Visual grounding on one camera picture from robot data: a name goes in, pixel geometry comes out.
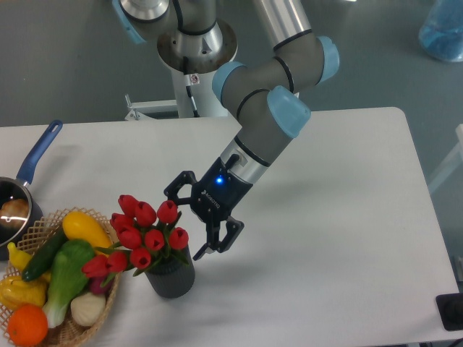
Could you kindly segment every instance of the red tulip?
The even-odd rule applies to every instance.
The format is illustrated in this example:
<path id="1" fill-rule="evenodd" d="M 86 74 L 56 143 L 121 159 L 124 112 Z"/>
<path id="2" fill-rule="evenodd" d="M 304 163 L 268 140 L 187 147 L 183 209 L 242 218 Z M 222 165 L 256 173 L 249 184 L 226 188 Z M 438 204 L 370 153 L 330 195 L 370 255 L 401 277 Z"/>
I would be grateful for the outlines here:
<path id="1" fill-rule="evenodd" d="M 127 267 L 127 255 L 123 252 L 113 252 L 106 261 L 106 267 L 110 273 L 120 273 Z"/>
<path id="2" fill-rule="evenodd" d="M 128 249 L 136 249 L 142 244 L 141 233 L 133 226 L 124 226 L 117 233 L 121 245 Z"/>
<path id="3" fill-rule="evenodd" d="M 158 251 L 164 247 L 164 235 L 156 229 L 149 230 L 145 235 L 145 246 L 150 251 Z"/>
<path id="4" fill-rule="evenodd" d="M 161 222 L 169 224 L 177 219 L 179 214 L 177 205 L 171 200 L 164 201 L 158 209 L 158 218 Z"/>
<path id="5" fill-rule="evenodd" d="M 106 267 L 106 255 L 100 254 L 89 260 L 82 266 L 82 272 L 86 277 L 105 277 L 109 274 L 109 270 Z"/>
<path id="6" fill-rule="evenodd" d="M 135 207 L 138 204 L 137 199 L 132 195 L 121 195 L 117 202 L 126 216 L 131 218 L 135 217 Z"/>
<path id="7" fill-rule="evenodd" d="M 172 249 L 184 249 L 188 245 L 188 233 L 182 228 L 175 228 L 169 236 Z"/>
<path id="8" fill-rule="evenodd" d="M 156 211 L 147 202 L 139 202 L 135 207 L 135 217 L 139 226 L 148 227 L 156 222 Z"/>
<path id="9" fill-rule="evenodd" d="M 113 213 L 109 221 L 114 230 L 119 231 L 123 226 L 133 226 L 134 220 L 131 217 L 122 215 L 121 213 Z"/>
<path id="10" fill-rule="evenodd" d="M 146 248 L 140 247 L 130 253 L 130 262 L 139 269 L 144 269 L 151 263 L 151 254 Z"/>

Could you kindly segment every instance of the gray floor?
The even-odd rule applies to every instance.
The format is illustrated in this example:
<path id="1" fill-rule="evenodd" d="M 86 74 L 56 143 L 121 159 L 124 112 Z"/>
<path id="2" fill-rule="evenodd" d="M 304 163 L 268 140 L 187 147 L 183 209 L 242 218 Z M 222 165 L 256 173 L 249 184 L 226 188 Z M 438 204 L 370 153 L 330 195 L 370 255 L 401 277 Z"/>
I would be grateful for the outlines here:
<path id="1" fill-rule="evenodd" d="M 402 109 L 428 178 L 463 123 L 463 63 L 436 61 L 417 41 L 433 1 L 302 3 L 314 31 L 338 46 L 341 67 L 301 99 L 314 111 Z M 218 15 L 236 31 L 236 60 L 253 66 L 272 57 L 251 1 L 218 0 Z M 174 98 L 156 45 L 132 44 L 110 0 L 2 0 L 0 52 L 0 127 L 121 121 L 126 93 L 132 101 Z M 463 167 L 432 196 L 451 256 L 463 255 L 462 178 Z"/>

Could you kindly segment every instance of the yellow bell pepper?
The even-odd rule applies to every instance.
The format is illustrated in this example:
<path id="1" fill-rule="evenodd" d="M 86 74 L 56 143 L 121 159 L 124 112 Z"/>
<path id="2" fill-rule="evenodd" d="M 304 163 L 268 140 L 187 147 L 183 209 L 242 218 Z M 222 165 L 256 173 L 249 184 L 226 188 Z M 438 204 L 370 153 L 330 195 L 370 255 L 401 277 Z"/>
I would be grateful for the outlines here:
<path id="1" fill-rule="evenodd" d="M 46 302 L 47 285 L 43 280 L 24 282 L 21 276 L 0 280 L 0 302 L 13 311 L 24 304 L 42 307 Z"/>
<path id="2" fill-rule="evenodd" d="M 84 212 L 72 211 L 65 215 L 63 230 L 69 240 L 83 239 L 92 247 L 108 248 L 112 245 L 108 234 L 96 219 Z"/>
<path id="3" fill-rule="evenodd" d="M 13 242 L 8 243 L 8 253 L 9 253 L 9 262 L 17 268 L 20 272 L 22 272 L 26 265 L 29 263 L 30 258 L 32 258 L 32 255 L 30 255 L 27 252 L 24 252 L 16 247 L 16 245 Z M 41 276 L 41 279 L 45 280 L 47 283 L 50 283 L 51 280 L 51 273 L 50 271 L 47 271 Z"/>

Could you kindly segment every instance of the blue joint cap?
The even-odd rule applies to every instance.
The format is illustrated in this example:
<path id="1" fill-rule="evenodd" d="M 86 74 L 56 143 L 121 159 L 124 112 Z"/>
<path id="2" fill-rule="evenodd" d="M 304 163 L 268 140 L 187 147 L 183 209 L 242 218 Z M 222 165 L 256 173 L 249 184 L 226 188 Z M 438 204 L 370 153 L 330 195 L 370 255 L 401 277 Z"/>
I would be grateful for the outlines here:
<path id="1" fill-rule="evenodd" d="M 239 63 L 238 61 L 230 61 L 221 67 L 218 68 L 214 77 L 212 79 L 212 91 L 222 103 L 222 90 L 224 88 L 226 79 L 237 67 L 243 67 L 244 64 Z"/>
<path id="2" fill-rule="evenodd" d="M 124 11 L 122 11 L 121 5 L 119 5 L 119 0 L 113 0 L 112 4 L 114 11 L 116 11 L 117 17 L 119 18 L 125 30 L 127 31 L 130 40 L 132 40 L 132 42 L 136 45 L 146 42 L 145 40 L 143 40 L 140 34 L 137 33 L 137 31 L 133 28 L 132 23 L 130 23 L 130 21 L 125 16 Z"/>
<path id="3" fill-rule="evenodd" d="M 310 119 L 310 109 L 280 85 L 267 95 L 267 104 L 281 130 L 293 139 Z"/>
<path id="4" fill-rule="evenodd" d="M 333 77 L 338 72 L 339 52 L 338 48 L 330 38 L 320 36 L 318 37 L 318 40 L 321 42 L 323 52 L 325 54 L 325 66 L 323 67 L 323 73 L 320 79 L 320 82 L 323 82 L 324 80 Z"/>

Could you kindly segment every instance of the saucepan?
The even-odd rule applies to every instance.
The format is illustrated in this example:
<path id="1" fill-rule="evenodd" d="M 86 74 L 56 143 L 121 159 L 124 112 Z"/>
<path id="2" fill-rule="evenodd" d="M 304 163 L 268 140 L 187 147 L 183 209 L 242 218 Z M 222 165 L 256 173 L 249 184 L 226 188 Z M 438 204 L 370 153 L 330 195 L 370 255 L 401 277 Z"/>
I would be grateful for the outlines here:
<path id="1" fill-rule="evenodd" d="M 52 121 L 22 163 L 16 179 L 0 177 L 0 260 L 9 257 L 7 244 L 15 244 L 34 222 L 43 217 L 27 187 L 32 183 L 35 167 L 63 123 Z"/>

